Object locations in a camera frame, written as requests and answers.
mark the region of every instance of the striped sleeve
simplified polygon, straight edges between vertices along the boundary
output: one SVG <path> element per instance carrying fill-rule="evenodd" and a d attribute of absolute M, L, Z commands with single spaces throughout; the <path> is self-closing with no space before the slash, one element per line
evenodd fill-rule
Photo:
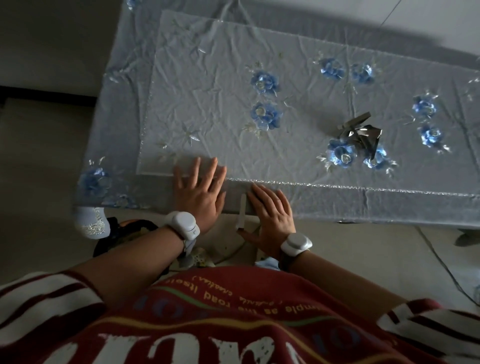
<path fill-rule="evenodd" d="M 95 288 L 74 272 L 32 273 L 0 286 L 0 357 L 39 357 L 105 309 Z"/>
<path fill-rule="evenodd" d="M 377 325 L 447 363 L 480 364 L 480 316 L 424 299 L 401 304 Z"/>

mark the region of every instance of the gray floor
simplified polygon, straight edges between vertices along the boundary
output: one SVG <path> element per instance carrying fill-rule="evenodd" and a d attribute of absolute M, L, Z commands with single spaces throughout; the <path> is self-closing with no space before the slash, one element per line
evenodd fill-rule
<path fill-rule="evenodd" d="M 0 116 L 0 284 L 22 274 L 57 271 L 91 257 L 95 241 L 80 236 L 72 221 L 75 188 L 92 109 L 9 99 Z M 162 216 L 109 209 L 119 220 Z M 235 216 L 222 215 L 202 238 L 214 260 L 241 246 Z M 258 224 L 249 218 L 248 229 Z M 446 306 L 480 313 L 454 286 L 412 226 L 334 224 L 296 220 L 313 251 L 408 299 L 431 297 Z M 453 245 L 457 230 L 422 228 L 465 291 L 480 286 L 480 246 Z M 250 264 L 246 244 L 224 264 Z"/>

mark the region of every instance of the fabric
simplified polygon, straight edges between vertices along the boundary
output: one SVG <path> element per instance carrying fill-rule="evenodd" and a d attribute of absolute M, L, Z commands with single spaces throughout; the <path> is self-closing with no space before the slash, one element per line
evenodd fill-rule
<path fill-rule="evenodd" d="M 379 328 L 308 281 L 257 267 L 179 273 L 107 312 L 71 272 L 0 290 L 1 363 L 440 363 L 431 354 L 453 353 L 472 363 L 480 348 L 474 315 L 413 301 Z"/>

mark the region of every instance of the left hand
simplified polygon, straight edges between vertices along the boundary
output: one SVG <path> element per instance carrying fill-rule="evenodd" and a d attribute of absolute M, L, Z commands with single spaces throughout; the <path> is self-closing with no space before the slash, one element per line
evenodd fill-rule
<path fill-rule="evenodd" d="M 226 192 L 220 193 L 220 189 L 227 175 L 227 167 L 221 167 L 214 179 L 218 160 L 213 158 L 210 168 L 197 186 L 200 162 L 200 157 L 195 159 L 187 183 L 182 180 L 180 167 L 175 166 L 173 170 L 175 209 L 190 212 L 197 221 L 200 233 L 205 234 L 213 227 L 225 204 Z"/>

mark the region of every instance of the right hand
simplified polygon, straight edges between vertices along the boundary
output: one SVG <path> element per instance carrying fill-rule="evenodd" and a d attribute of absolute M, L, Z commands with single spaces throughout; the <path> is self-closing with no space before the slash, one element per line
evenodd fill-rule
<path fill-rule="evenodd" d="M 245 230 L 237 230 L 237 233 L 268 256 L 278 260 L 280 246 L 291 233 L 295 232 L 290 203 L 280 190 L 275 193 L 255 183 L 252 190 L 255 194 L 248 191 L 247 195 L 260 219 L 262 226 L 260 235 Z"/>

